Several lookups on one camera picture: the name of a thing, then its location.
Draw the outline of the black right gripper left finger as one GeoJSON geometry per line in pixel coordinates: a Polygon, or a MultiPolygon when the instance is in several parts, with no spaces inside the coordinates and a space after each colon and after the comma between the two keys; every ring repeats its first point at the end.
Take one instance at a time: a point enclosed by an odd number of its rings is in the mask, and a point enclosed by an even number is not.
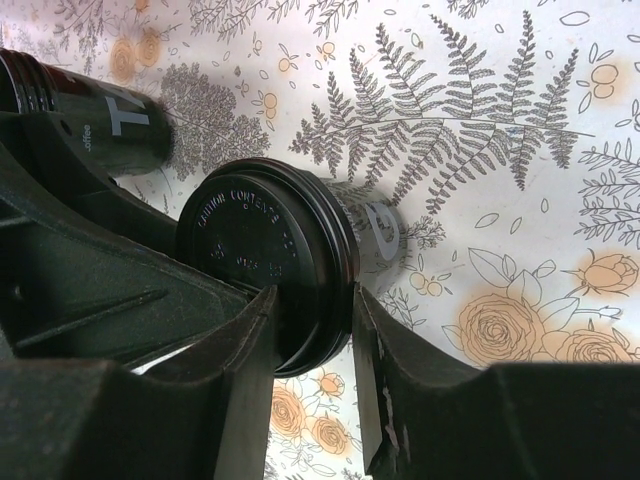
{"type": "Polygon", "coordinates": [[[279,298],[138,375],[106,360],[1,365],[5,479],[259,479],[279,298]]]}

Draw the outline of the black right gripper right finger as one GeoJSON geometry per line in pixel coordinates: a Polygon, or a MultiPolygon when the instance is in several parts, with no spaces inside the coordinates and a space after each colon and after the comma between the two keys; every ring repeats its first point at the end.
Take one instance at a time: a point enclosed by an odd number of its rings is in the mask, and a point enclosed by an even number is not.
{"type": "Polygon", "coordinates": [[[354,295],[363,464],[376,479],[635,479],[634,364],[477,370],[354,295]]]}

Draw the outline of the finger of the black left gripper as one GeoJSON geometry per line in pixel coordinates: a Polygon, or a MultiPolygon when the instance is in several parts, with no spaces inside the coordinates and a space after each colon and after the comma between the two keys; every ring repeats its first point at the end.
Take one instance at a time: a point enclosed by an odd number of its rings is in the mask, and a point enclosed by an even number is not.
{"type": "Polygon", "coordinates": [[[251,294],[180,263],[175,222],[69,143],[61,114],[1,116],[1,356],[149,360],[251,294]]]}

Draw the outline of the black printed coffee cup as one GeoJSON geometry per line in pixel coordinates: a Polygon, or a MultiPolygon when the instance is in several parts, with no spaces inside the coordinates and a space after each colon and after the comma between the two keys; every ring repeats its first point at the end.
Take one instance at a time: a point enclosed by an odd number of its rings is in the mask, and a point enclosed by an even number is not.
{"type": "Polygon", "coordinates": [[[1,50],[1,109],[60,114],[66,137],[113,177],[150,173],[172,150],[171,125],[152,98],[24,52],[1,50]]]}

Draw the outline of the transparent dark cup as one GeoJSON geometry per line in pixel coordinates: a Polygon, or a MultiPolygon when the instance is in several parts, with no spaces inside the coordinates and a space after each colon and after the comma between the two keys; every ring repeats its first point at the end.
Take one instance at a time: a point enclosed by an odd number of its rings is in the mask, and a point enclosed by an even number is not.
{"type": "Polygon", "coordinates": [[[343,209],[359,252],[358,282],[375,296],[391,289],[401,275],[407,242],[399,211],[380,190],[336,179],[322,179],[343,209]]]}

